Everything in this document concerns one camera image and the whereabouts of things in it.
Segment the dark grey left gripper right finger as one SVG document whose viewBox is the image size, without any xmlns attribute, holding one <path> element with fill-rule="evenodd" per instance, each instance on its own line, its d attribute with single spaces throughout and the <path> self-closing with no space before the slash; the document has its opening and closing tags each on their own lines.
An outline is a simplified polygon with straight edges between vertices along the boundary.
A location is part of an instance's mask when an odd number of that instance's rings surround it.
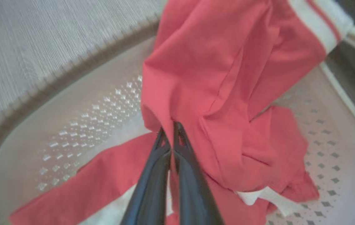
<svg viewBox="0 0 355 225">
<path fill-rule="evenodd" d="M 181 225 L 223 225 L 224 221 L 186 131 L 173 124 L 173 153 L 179 178 L 179 223 Z"/>
</svg>

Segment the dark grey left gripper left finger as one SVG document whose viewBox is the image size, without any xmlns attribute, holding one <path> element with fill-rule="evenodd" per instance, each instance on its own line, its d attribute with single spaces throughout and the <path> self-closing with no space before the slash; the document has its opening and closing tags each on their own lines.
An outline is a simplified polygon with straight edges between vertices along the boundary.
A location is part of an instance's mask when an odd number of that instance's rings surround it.
<svg viewBox="0 0 355 225">
<path fill-rule="evenodd" d="M 132 194 L 121 225 L 163 225 L 171 146 L 161 128 Z"/>
</svg>

